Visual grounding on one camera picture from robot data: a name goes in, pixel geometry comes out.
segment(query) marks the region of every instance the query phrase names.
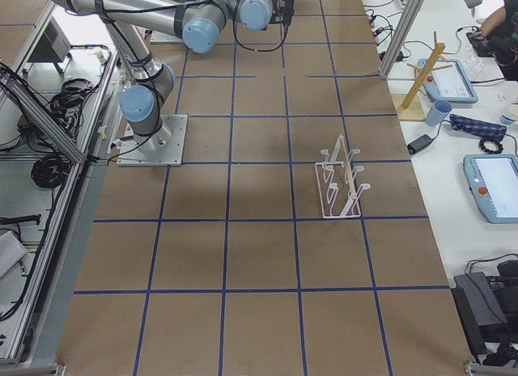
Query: tablet device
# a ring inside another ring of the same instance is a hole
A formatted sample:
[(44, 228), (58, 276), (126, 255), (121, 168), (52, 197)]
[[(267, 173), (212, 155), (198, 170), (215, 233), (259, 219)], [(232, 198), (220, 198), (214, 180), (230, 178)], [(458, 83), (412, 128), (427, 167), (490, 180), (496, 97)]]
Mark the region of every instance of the tablet device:
[[(426, 62), (426, 59), (420, 59), (418, 66), (423, 67)], [(452, 67), (432, 71), (424, 82), (424, 90), (431, 101), (444, 99), (450, 103), (461, 104), (474, 104), (478, 101), (477, 93), (459, 60), (437, 61), (437, 64), (437, 67), (445, 65), (452, 65)]]
[(464, 173), (478, 209), (488, 222), (518, 222), (518, 159), (513, 154), (464, 157)]

